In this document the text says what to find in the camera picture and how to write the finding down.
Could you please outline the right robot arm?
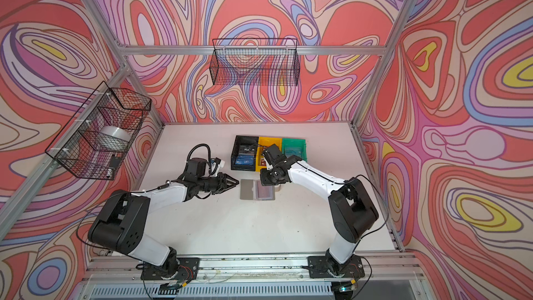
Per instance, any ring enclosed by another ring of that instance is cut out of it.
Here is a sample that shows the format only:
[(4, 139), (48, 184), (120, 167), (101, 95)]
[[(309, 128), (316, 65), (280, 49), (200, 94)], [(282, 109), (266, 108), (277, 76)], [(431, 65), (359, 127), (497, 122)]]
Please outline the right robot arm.
[(263, 186), (295, 183), (328, 202), (337, 234), (324, 256), (326, 266), (319, 272), (343, 274), (355, 258), (357, 244), (379, 218), (364, 184), (355, 177), (344, 180), (328, 175), (292, 158), (262, 169), (260, 181)]

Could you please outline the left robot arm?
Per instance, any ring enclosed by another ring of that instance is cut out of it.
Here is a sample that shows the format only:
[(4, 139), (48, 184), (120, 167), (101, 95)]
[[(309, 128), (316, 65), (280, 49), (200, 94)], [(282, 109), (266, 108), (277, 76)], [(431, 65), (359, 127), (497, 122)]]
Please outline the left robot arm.
[(162, 186), (142, 192), (116, 190), (106, 200), (87, 234), (87, 239), (104, 249), (144, 263), (155, 278), (175, 279), (181, 263), (176, 250), (145, 233), (148, 216), (161, 208), (182, 204), (206, 193), (220, 195), (240, 182), (224, 173), (214, 177), (180, 175)]

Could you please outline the blue VIP card in bin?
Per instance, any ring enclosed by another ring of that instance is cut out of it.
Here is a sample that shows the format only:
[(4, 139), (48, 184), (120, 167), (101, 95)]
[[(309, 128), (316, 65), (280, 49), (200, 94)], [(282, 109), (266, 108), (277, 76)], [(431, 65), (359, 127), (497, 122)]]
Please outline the blue VIP card in bin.
[(252, 166), (254, 165), (255, 157), (250, 154), (238, 154), (235, 159), (235, 165)]

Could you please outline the black plastic bin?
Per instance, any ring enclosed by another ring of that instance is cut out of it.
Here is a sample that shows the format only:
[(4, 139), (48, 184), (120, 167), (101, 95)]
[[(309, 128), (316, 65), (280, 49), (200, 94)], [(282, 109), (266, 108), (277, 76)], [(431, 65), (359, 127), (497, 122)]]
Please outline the black plastic bin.
[(258, 136), (236, 136), (230, 159), (231, 170), (255, 172)]

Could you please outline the green plastic bin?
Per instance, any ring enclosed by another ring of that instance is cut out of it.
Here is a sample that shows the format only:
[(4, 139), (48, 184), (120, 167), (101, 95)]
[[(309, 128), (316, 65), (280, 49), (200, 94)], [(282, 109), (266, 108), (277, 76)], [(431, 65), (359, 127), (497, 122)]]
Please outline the green plastic bin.
[(290, 157), (292, 155), (302, 158), (307, 161), (307, 144), (305, 139), (300, 138), (283, 138), (281, 152)]

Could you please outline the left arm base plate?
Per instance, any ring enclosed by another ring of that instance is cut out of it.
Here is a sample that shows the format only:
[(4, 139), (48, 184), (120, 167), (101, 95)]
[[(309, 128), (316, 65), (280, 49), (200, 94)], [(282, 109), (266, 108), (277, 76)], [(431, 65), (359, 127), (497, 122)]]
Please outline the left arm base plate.
[(198, 276), (200, 261), (197, 257), (178, 257), (161, 266), (145, 263), (141, 269), (141, 280), (190, 282)]

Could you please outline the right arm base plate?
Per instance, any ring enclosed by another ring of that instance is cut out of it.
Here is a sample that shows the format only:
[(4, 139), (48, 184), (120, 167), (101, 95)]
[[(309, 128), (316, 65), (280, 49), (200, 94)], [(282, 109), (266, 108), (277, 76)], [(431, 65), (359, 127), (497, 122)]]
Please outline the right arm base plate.
[(353, 254), (345, 263), (338, 263), (332, 256), (309, 256), (303, 266), (311, 279), (350, 278), (359, 280), (365, 277), (362, 257)]

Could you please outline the aluminium front rail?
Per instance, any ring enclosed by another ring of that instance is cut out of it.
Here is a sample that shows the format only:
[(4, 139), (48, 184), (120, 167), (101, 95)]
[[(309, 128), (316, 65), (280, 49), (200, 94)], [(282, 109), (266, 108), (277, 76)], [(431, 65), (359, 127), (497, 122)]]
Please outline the aluminium front rail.
[(91, 260), (74, 299), (434, 299), (418, 259), (362, 252), (344, 276), (317, 276), (309, 253), (193, 255), (177, 281), (144, 281), (140, 264), (119, 256)]

